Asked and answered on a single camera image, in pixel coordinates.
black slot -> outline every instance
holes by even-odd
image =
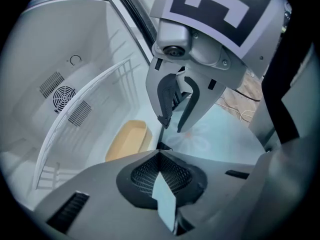
[[[88,199],[89,195],[85,193],[74,193],[46,223],[65,234]]]
[[[179,73],[179,72],[182,72],[182,71],[185,71],[185,70],[186,70],[186,67],[182,66],[182,67],[179,69],[178,73]]]
[[[157,150],[173,150],[171,147],[167,146],[163,142],[158,142],[158,145],[156,146]]]
[[[209,83],[209,86],[208,86],[208,89],[209,90],[213,90],[214,89],[214,87],[215,87],[215,85],[216,85],[216,81],[215,80],[213,80],[213,79],[211,79],[211,81],[210,81],[210,83]]]
[[[160,67],[161,67],[161,63],[162,63],[162,59],[161,58],[158,58],[158,60],[156,61],[156,64],[155,64],[155,70],[159,70]]]
[[[244,179],[244,180],[246,180],[250,175],[250,173],[241,172],[241,171],[237,171],[237,170],[227,170],[225,172],[225,174],[229,175],[229,176],[232,176],[232,177]]]

black mesh grille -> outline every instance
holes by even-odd
[[[131,180],[141,192],[151,197],[159,172],[174,195],[192,181],[192,175],[187,169],[161,153],[135,168],[131,173]]]
[[[74,193],[46,223],[54,229],[66,233],[88,199],[89,196],[85,193]]]
[[[80,127],[91,111],[91,106],[83,100],[73,111],[68,121],[73,125]]]
[[[39,86],[39,91],[45,98],[64,81],[64,77],[59,72],[54,72],[43,84]]]

fan vent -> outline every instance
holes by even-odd
[[[59,87],[53,94],[53,104],[56,107],[54,110],[59,113],[64,109],[68,102],[76,95],[75,89],[69,86]]]
[[[40,85],[40,93],[45,98],[48,98],[54,89],[56,89],[64,80],[65,79],[60,73],[54,72],[47,80],[44,81],[43,84]]]
[[[74,110],[68,121],[79,127],[87,118],[91,110],[91,106],[83,100],[80,105]]]

circular fan grille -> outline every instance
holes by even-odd
[[[58,111],[62,111],[67,103],[76,95],[75,89],[68,86],[58,88],[53,94],[53,104]]]

white plastic wall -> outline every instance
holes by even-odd
[[[81,57],[75,65],[70,62],[73,55]],[[104,92],[109,92],[107,86],[99,96],[88,99],[92,111],[74,131],[88,124],[95,127],[88,127],[90,134],[81,138],[72,131],[66,133],[69,140],[64,136],[64,143],[52,147],[52,159],[46,162],[37,189],[32,189],[43,141],[59,115],[53,104],[55,91],[68,86],[78,93],[125,59],[129,59],[125,81],[113,88],[113,100],[121,110],[115,111],[117,105],[107,100],[98,106],[99,102],[92,100],[101,101]],[[102,163],[125,119],[146,121],[153,134],[150,149],[154,149],[161,125],[152,113],[146,92],[147,71],[148,64],[134,39],[106,1],[53,0],[25,11],[7,42],[0,65],[1,169],[17,200],[33,209],[54,188],[86,167]],[[45,98],[39,87],[55,72],[64,81]],[[114,127],[106,127],[110,119]],[[70,140],[75,136],[78,141]],[[68,141],[74,146],[68,147]]]

